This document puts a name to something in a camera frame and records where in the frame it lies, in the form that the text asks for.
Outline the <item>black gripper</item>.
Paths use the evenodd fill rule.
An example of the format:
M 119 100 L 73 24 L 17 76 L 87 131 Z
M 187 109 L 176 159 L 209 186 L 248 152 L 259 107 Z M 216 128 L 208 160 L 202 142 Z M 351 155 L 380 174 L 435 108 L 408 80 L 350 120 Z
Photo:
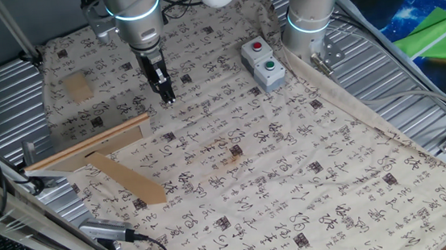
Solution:
M 172 89 L 172 82 L 166 72 L 164 54 L 162 53 L 160 40 L 156 40 L 147 47 L 134 47 L 131 50 L 135 53 L 140 68 L 151 85 L 154 85 L 155 91 L 161 96 L 161 99 L 168 103 L 176 101 Z

